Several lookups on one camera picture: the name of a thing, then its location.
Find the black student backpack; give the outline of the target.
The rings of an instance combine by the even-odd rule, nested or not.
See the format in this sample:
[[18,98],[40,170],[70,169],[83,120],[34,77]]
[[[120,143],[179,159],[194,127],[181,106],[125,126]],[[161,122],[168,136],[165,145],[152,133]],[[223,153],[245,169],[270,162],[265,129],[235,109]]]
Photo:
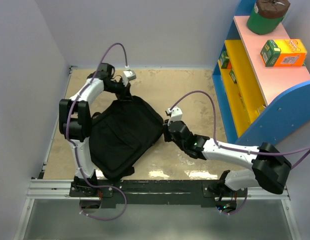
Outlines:
[[133,165],[163,134],[163,118],[141,97],[114,100],[92,119],[91,161],[111,181],[132,175]]

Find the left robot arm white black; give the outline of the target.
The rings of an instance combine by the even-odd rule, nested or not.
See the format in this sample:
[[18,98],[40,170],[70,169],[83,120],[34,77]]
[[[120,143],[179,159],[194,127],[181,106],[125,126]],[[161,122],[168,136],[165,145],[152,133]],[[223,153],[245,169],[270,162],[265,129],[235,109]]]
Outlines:
[[115,67],[101,63],[91,73],[82,88],[68,99],[59,102],[59,132],[67,140],[75,163],[75,175],[71,190],[93,197],[101,192],[94,168],[89,140],[93,130],[90,105],[104,91],[127,98],[130,96],[130,81],[135,80],[136,73],[125,66],[116,81]]

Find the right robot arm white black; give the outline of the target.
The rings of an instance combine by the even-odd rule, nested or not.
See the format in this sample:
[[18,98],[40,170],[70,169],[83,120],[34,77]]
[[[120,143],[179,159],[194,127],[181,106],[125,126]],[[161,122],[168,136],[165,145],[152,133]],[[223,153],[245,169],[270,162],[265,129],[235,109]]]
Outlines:
[[217,185],[222,196],[228,197],[234,191],[254,187],[276,195],[284,192],[292,164],[270,143],[243,146],[215,141],[192,133],[181,120],[166,120],[163,134],[165,142],[175,143],[193,159],[218,160],[243,168],[224,172]]

